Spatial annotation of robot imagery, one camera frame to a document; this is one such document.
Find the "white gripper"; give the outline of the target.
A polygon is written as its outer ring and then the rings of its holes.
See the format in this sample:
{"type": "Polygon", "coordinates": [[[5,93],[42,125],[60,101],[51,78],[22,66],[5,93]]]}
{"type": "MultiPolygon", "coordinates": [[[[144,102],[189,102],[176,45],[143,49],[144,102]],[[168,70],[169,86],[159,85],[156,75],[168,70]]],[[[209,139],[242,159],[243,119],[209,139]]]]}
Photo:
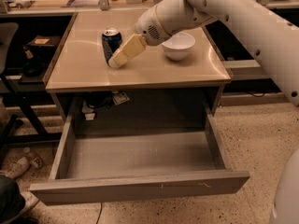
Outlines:
{"type": "Polygon", "coordinates": [[[120,68],[131,61],[146,49],[147,44],[157,46],[171,37],[161,24],[157,6],[151,7],[138,18],[135,32],[136,34],[132,34],[121,44],[108,60],[111,68],[120,68]]]}

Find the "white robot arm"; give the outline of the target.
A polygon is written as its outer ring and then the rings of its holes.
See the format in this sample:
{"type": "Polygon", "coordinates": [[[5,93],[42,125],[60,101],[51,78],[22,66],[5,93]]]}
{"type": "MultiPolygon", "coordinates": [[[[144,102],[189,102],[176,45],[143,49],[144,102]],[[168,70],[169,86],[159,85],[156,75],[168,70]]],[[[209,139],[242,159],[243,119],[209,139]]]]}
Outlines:
{"type": "Polygon", "coordinates": [[[119,68],[145,47],[211,18],[224,24],[287,99],[299,106],[299,28],[255,0],[162,0],[139,17],[133,34],[108,65],[119,68]]]}

